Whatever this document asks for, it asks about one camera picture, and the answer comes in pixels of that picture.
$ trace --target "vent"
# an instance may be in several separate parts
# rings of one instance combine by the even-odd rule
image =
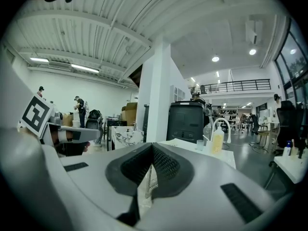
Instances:
[[[65,64],[65,63],[59,63],[59,62],[49,62],[49,68],[71,71],[71,64]]]

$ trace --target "white table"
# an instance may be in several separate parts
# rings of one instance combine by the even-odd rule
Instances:
[[[297,184],[303,179],[305,175],[308,159],[299,159],[298,155],[296,155],[295,158],[292,158],[291,156],[288,156],[287,158],[283,158],[282,156],[276,156],[274,157],[274,162],[288,176],[288,178],[293,182],[293,184]],[[273,171],[271,172],[268,180],[265,183],[265,189],[267,189],[276,173],[276,166],[274,165],[273,167]]]
[[[197,144],[179,140],[179,139],[173,139],[171,141],[162,141],[159,143],[176,146],[176,147],[186,149],[186,150],[189,150],[195,153],[199,153],[199,154],[203,154],[203,155],[207,155],[207,156],[220,159],[221,161],[224,161],[225,163],[229,164],[232,168],[236,169],[234,154],[231,151],[221,150],[219,154],[212,154],[211,151],[205,146],[203,147],[202,151],[199,151],[196,149]]]

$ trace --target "white ceiling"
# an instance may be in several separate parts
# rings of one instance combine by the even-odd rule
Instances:
[[[229,98],[229,99],[213,99],[212,105],[214,106],[223,106],[224,103],[227,103],[226,109],[228,107],[239,107],[242,108],[246,106],[248,103],[266,103],[269,97],[254,97],[254,98]]]
[[[99,69],[98,76],[72,71],[131,87],[128,76],[153,55],[161,36],[171,43],[184,78],[260,66],[270,47],[274,17],[284,15],[275,0],[30,0],[12,21],[6,40],[32,70],[51,71],[29,58],[44,57]],[[253,57],[247,55],[247,19],[263,23]],[[221,58],[216,64],[210,60],[215,53]]]
[[[195,87],[197,83],[200,85],[215,84],[218,83],[219,79],[221,83],[231,81],[229,80],[229,69],[219,70],[218,73],[219,77],[217,77],[216,71],[203,75],[193,76],[196,82],[193,82],[191,78],[187,78],[185,80],[188,87]]]

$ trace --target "office chair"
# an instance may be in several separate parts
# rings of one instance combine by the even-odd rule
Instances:
[[[252,133],[256,134],[256,135],[260,135],[260,140],[259,142],[249,142],[249,145],[252,147],[260,147],[260,148],[264,148],[264,146],[266,145],[266,141],[267,141],[267,136],[270,134],[268,131],[268,126],[265,125],[259,125],[258,123],[258,119],[256,117],[256,115],[251,115],[252,121],[254,123],[254,127],[251,130]],[[263,146],[260,146],[261,140],[262,140],[262,136],[265,136],[265,143]]]
[[[281,108],[277,109],[277,116],[279,119],[279,132],[277,136],[277,144],[279,147],[284,148],[287,145],[287,141],[294,139],[296,147],[301,145],[300,132],[304,116],[303,104],[299,103],[296,108],[291,101],[282,101]]]

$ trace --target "white wall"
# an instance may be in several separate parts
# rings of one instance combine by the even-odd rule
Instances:
[[[267,76],[270,78],[270,87],[271,89],[285,100],[285,94],[283,90],[283,83],[280,77],[277,65],[274,61],[270,61],[269,64],[265,67],[267,71]]]
[[[9,50],[14,56],[12,67],[21,80],[28,85],[30,70],[27,68],[28,63],[8,44],[2,42],[3,55],[6,56],[6,51]]]
[[[136,122],[139,129],[142,129],[143,119],[144,119],[144,111],[145,104],[150,103],[150,95],[151,95],[151,83],[152,83],[152,73],[153,73],[153,64],[154,64],[154,56],[149,58],[144,62],[142,67],[141,79],[140,79],[140,88],[138,95],[138,109],[137,109],[137,117]],[[182,74],[180,73],[178,67],[175,65],[172,58],[170,59],[170,86],[174,85],[177,88],[180,88],[183,92],[185,92],[185,100],[189,100],[191,98],[191,93],[187,86],[187,81],[184,80]]]
[[[103,116],[121,114],[121,108],[130,102],[131,90],[82,80],[75,77],[31,71],[29,87],[37,92],[43,86],[43,98],[53,101],[60,112],[73,112],[75,96],[88,102],[90,110],[97,109]]]
[[[267,70],[259,67],[235,68],[231,70],[233,81],[267,79]]]
[[[178,67],[175,65],[172,58],[170,59],[170,86],[181,89],[185,93],[185,100],[191,98],[191,92],[188,89],[187,83],[180,73]]]
[[[153,73],[153,57],[144,62],[139,85],[138,107],[136,114],[136,123],[139,129],[142,130],[143,119],[145,112],[145,104],[150,103],[151,84]]]

